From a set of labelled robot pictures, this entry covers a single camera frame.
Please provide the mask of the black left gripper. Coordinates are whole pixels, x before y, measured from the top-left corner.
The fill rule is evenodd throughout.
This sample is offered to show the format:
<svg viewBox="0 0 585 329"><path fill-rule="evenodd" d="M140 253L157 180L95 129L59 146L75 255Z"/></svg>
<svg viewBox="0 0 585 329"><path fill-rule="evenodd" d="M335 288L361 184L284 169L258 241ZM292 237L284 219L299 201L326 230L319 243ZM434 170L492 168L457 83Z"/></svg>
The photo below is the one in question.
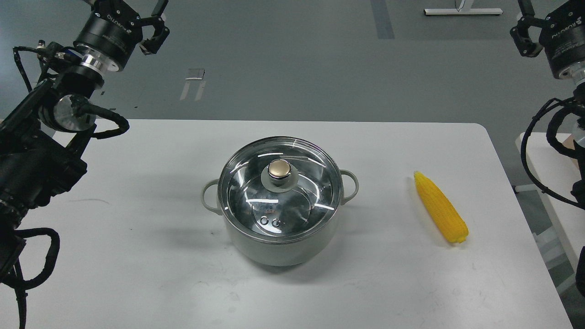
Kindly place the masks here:
<svg viewBox="0 0 585 329"><path fill-rule="evenodd" d="M90 16L73 42L81 53L94 51L109 60L110 71L123 71L130 56L139 44L144 55L156 54L170 34L163 13L169 0L158 0L151 17L139 20L140 27L152 26L152 37L142 40L142 30L132 27L131 22L139 14L123 0L88 0Z"/></svg>

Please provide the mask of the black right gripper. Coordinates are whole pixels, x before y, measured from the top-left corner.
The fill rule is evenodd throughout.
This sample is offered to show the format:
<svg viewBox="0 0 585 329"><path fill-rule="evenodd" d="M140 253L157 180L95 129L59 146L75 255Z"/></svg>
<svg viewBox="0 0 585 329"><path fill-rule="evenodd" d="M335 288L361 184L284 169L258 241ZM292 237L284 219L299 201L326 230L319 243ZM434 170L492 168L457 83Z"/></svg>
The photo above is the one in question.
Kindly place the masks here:
<svg viewBox="0 0 585 329"><path fill-rule="evenodd" d="M550 70L555 79L568 79L569 67L581 63L585 58L585 2L569 0L547 15L545 19L535 17L530 0L518 0L521 16L510 29L510 36L519 54L535 58L545 50ZM530 27L541 28L539 43L529 35Z"/></svg>

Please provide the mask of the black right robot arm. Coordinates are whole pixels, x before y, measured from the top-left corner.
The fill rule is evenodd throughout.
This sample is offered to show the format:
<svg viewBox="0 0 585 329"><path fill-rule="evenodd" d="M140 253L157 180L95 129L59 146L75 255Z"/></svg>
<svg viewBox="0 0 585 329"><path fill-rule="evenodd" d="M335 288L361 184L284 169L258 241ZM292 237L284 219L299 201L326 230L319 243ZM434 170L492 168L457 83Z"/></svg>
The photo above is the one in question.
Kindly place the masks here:
<svg viewBox="0 0 585 329"><path fill-rule="evenodd" d="M535 58L544 51L553 77L574 87L569 98L548 100L516 145L572 265L565 285L584 294L584 2L566 1L544 18L535 16L530 0L518 5L510 36L519 54Z"/></svg>

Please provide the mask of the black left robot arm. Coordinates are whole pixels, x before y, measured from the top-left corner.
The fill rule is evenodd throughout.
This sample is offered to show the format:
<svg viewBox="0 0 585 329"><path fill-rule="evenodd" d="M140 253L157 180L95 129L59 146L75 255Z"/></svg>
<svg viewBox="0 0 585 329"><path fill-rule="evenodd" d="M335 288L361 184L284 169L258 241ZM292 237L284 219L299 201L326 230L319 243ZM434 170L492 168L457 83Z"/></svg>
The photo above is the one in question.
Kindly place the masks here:
<svg viewBox="0 0 585 329"><path fill-rule="evenodd" d="M142 17L123 0L90 0L90 16L72 46L16 46L13 59L28 94L1 122L1 283L16 296L19 328L27 324L27 291L52 275L60 236L51 228L20 229L28 211L68 192L86 174L91 139L127 132L126 118L90 102L106 72L122 71L136 47L156 54L169 36L159 0Z"/></svg>

